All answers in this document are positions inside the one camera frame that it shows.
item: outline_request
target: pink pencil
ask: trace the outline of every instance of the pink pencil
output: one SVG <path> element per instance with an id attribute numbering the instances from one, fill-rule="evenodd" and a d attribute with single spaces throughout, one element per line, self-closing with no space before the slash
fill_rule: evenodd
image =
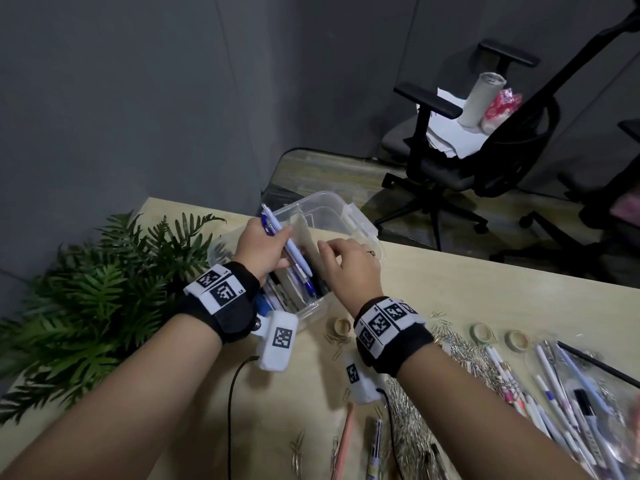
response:
<path id="1" fill-rule="evenodd" d="M 349 403 L 347 419 L 344 421 L 344 429 L 342 430 L 342 438 L 340 439 L 340 446 L 338 447 L 338 453 L 335 458 L 335 469 L 333 470 L 333 476 L 331 477 L 331 480 L 340 480 L 340 478 L 342 478 L 342 470 L 344 469 L 344 462 L 347 460 L 349 442 L 351 441 L 351 431 L 353 430 L 353 418 L 355 417 L 355 409 L 356 408 L 353 403 Z"/>

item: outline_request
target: chair armrest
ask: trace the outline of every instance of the chair armrest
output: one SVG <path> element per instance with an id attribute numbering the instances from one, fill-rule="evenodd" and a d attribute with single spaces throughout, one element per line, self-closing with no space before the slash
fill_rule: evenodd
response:
<path id="1" fill-rule="evenodd" d="M 445 118 L 454 120 L 462 114 L 462 108 L 452 102 L 441 98 L 432 91 L 419 88 L 411 82 L 402 82 L 394 88 L 396 94 L 420 104 L 420 108 L 427 107 L 433 112 L 443 115 Z"/>
<path id="2" fill-rule="evenodd" d="M 640 143 L 640 120 L 624 120 L 618 123 L 618 128 Z"/>
<path id="3" fill-rule="evenodd" d="M 540 64 L 539 57 L 531 55 L 530 53 L 525 52 L 524 50 L 521 50 L 519 48 L 505 45 L 498 42 L 498 40 L 494 40 L 491 38 L 482 40 L 482 42 L 478 44 L 478 48 L 498 55 L 501 58 L 500 62 L 505 65 L 505 68 L 509 65 L 510 62 L 516 62 L 518 64 L 524 65 L 525 67 L 536 67 L 538 64 Z"/>

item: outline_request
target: wooden desk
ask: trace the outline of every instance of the wooden desk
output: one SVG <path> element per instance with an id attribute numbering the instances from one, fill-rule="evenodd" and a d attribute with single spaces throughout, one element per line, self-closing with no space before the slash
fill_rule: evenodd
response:
<path id="1" fill-rule="evenodd" d="M 172 222 L 187 215 L 213 213 L 227 224 L 213 222 L 204 232 L 215 236 L 245 224 L 248 217 L 150 198 L 141 224 L 153 225 L 167 215 Z M 316 237 L 325 234 L 318 232 Z M 455 330 L 468 336 L 469 325 L 485 322 L 496 335 L 519 329 L 535 337 L 552 330 L 569 339 L 583 333 L 584 343 L 601 351 L 607 362 L 631 375 L 640 364 L 636 325 L 640 290 L 535 271 L 436 251 L 383 243 L 383 288 L 405 299 L 422 315 L 446 312 Z M 291 471 L 289 442 L 306 430 L 303 444 L 305 479 L 327 479 L 332 439 L 340 436 L 346 415 L 342 395 L 346 379 L 336 348 L 316 322 L 300 333 L 289 368 L 267 373 L 248 365 L 236 382 L 232 434 L 236 479 L 287 478 Z M 226 407 L 230 381 L 237 365 L 255 352 L 255 338 L 224 348 L 150 478 L 212 479 L 226 477 Z M 525 382 L 521 356 L 500 348 Z M 0 429 L 0 470 L 46 425 L 60 414 L 55 404 L 32 411 L 19 426 Z M 368 445 L 363 445 L 366 416 L 372 407 L 358 407 L 345 479 L 364 478 Z"/>

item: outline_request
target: hand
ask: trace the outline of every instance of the hand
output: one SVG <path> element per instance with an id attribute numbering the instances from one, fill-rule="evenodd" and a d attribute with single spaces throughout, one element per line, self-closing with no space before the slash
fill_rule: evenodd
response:
<path id="1" fill-rule="evenodd" d="M 368 245 L 355 239 L 333 239 L 318 241 L 318 250 L 329 286 L 352 317 L 356 317 L 370 299 L 384 295 L 380 283 L 380 261 L 368 252 L 371 251 Z M 336 256 L 342 257 L 341 264 L 338 264 Z"/>
<path id="2" fill-rule="evenodd" d="M 267 274 L 274 269 L 291 266 L 289 260 L 282 257 L 282 250 L 292 233 L 293 228 L 288 226 L 276 235 L 270 236 L 264 231 L 260 219 L 254 217 L 247 222 L 238 239 L 233 261 L 244 265 L 252 275 L 258 278 L 262 286 L 267 279 Z"/>

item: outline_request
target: plastic bag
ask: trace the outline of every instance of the plastic bag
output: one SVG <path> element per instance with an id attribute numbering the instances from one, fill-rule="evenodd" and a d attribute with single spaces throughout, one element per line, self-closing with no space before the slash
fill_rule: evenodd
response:
<path id="1" fill-rule="evenodd" d="M 491 106 L 484 113 L 480 127 L 485 134 L 491 134 L 522 104 L 522 94 L 513 94 L 511 88 L 500 91 Z"/>

